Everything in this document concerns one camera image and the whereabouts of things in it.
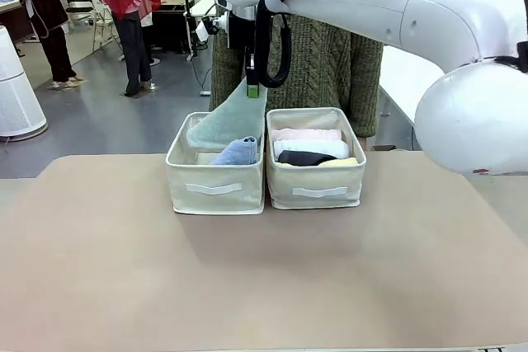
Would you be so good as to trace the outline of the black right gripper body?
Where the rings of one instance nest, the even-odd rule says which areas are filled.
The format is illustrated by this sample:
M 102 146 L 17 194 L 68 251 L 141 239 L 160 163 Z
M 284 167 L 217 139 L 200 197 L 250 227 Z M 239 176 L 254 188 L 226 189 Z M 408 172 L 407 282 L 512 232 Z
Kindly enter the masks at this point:
M 239 16 L 229 16 L 228 47 L 253 54 L 255 51 L 255 21 Z

